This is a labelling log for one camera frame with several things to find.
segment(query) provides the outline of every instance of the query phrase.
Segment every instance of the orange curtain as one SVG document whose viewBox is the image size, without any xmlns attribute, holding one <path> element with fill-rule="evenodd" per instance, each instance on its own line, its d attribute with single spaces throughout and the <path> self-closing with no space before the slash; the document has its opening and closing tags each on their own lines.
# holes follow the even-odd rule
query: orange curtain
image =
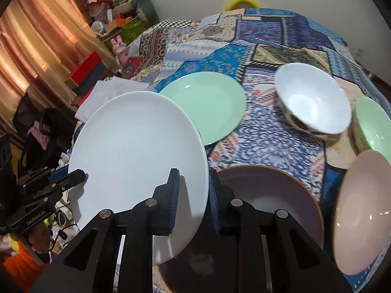
<svg viewBox="0 0 391 293">
<path fill-rule="evenodd" d="M 26 91 L 38 108 L 72 117 L 76 95 L 64 81 L 93 51 L 117 68 L 74 0 L 13 0 L 0 18 L 0 132 L 16 140 L 12 118 Z"/>
</svg>

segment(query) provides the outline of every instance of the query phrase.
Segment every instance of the pink stuffed rabbit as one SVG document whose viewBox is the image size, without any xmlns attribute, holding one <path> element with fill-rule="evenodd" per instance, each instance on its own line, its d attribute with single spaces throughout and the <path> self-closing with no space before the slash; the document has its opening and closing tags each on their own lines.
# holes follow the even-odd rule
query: pink stuffed rabbit
<svg viewBox="0 0 391 293">
<path fill-rule="evenodd" d="M 120 35 L 117 36 L 117 39 L 112 39 L 111 44 L 113 45 L 113 53 L 115 54 L 117 63 L 121 67 L 125 67 L 129 58 L 128 52 L 126 51 L 126 44 L 122 41 Z"/>
</svg>

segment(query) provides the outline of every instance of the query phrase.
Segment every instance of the metal screw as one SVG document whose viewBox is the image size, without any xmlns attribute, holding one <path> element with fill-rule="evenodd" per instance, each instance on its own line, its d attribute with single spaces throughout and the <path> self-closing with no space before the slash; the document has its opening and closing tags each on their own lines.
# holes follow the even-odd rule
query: metal screw
<svg viewBox="0 0 391 293">
<path fill-rule="evenodd" d="M 111 211 L 108 209 L 103 209 L 99 213 L 100 218 L 107 218 L 107 217 L 110 217 L 110 215 L 111 215 Z"/>
<path fill-rule="evenodd" d="M 241 199 L 232 199 L 231 204 L 232 206 L 240 207 L 243 205 L 243 201 Z"/>
<path fill-rule="evenodd" d="M 277 210 L 277 216 L 280 218 L 286 218 L 288 217 L 288 212 L 286 210 L 279 209 Z"/>
<path fill-rule="evenodd" d="M 157 203 L 158 203 L 158 201 L 157 201 L 156 199 L 147 199 L 147 200 L 145 201 L 145 204 L 146 204 L 148 207 L 155 206 Z"/>
</svg>

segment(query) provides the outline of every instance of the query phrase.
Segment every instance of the patterned fabric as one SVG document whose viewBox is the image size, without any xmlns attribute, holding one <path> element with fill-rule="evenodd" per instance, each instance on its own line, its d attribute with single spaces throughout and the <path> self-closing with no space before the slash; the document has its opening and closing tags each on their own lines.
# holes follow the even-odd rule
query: patterned fabric
<svg viewBox="0 0 391 293">
<path fill-rule="evenodd" d="M 342 38 L 292 11 L 241 9 L 211 15 L 200 22 L 168 19 L 144 32 L 128 51 L 130 56 L 143 57 L 132 79 L 149 83 L 158 92 L 176 79 L 199 71 L 235 78 L 247 95 L 246 113 L 230 135 L 206 147 L 210 166 L 220 169 L 261 164 L 280 169 L 300 180 L 321 205 L 326 203 L 332 209 L 336 198 L 328 197 L 329 191 L 337 195 L 345 170 L 326 164 L 323 141 L 297 131 L 287 122 L 274 88 L 275 71 L 286 63 L 308 63 L 338 77 L 353 97 L 360 94 L 357 85 L 391 116 L 390 103 L 356 64 Z M 345 147 L 352 149 L 344 142 L 340 142 L 338 151 L 327 146 L 330 162 L 347 168 L 355 154 L 345 151 Z M 326 213 L 325 230 L 331 226 Z M 346 276 L 355 292 L 376 271 L 389 245 L 390 240 L 367 270 Z"/>
</svg>

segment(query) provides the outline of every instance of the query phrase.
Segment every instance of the green plate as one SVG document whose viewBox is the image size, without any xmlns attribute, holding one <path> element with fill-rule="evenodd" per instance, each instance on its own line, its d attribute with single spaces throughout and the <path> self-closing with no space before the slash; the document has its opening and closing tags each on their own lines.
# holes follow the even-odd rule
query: green plate
<svg viewBox="0 0 391 293">
<path fill-rule="evenodd" d="M 368 97 L 357 99 L 353 135 L 360 151 L 373 149 L 391 162 L 391 121 L 383 108 Z"/>
<path fill-rule="evenodd" d="M 186 75 L 160 93 L 187 113 L 204 145 L 230 134 L 246 111 L 246 94 L 242 86 L 224 74 L 201 72 Z"/>
</svg>

